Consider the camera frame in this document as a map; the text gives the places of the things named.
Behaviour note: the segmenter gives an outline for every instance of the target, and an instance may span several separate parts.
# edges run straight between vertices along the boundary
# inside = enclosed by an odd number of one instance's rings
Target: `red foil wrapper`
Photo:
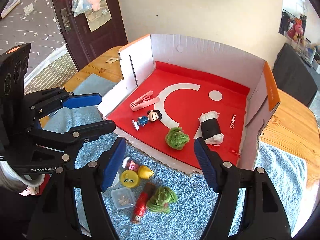
[[[134,208],[131,222],[134,224],[139,224],[144,213],[146,212],[147,209],[147,202],[148,200],[152,197],[156,190],[156,186],[153,185],[152,183],[147,183],[143,191],[141,192],[139,198],[137,199],[136,206]]]

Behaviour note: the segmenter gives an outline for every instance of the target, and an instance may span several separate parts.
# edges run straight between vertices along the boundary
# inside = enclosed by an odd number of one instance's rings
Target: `door handle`
[[[60,12],[61,12],[61,17],[62,17],[64,29],[65,29],[65,31],[67,33],[69,31],[71,31],[71,27],[70,27],[70,22],[69,22],[68,16],[73,15],[73,12],[67,13],[67,9],[66,8],[61,9]]]

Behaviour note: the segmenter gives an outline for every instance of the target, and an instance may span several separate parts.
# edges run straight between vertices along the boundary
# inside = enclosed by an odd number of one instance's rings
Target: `green yarn ball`
[[[175,192],[169,187],[159,187],[155,194],[148,200],[147,207],[148,210],[155,213],[165,213],[170,212],[170,203],[176,203],[178,197]]]
[[[185,134],[181,127],[171,128],[165,137],[167,144],[176,150],[182,150],[189,140],[189,135]]]

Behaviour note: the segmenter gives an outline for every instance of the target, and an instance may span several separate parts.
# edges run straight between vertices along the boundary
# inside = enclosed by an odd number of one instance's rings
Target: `brown door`
[[[68,16],[71,30],[66,32],[60,10],[66,8],[67,13],[70,13],[72,0],[52,2],[67,49],[79,70],[108,49],[128,43],[118,0],[107,0],[112,19],[93,32],[84,14]]]

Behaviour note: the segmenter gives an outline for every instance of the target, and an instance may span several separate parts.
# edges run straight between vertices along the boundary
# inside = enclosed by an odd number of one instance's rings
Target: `gray star-patterned wallpaper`
[[[30,3],[34,10],[26,16],[23,8]],[[0,54],[27,42],[31,42],[31,53],[26,76],[65,44],[51,0],[20,0],[0,21]]]

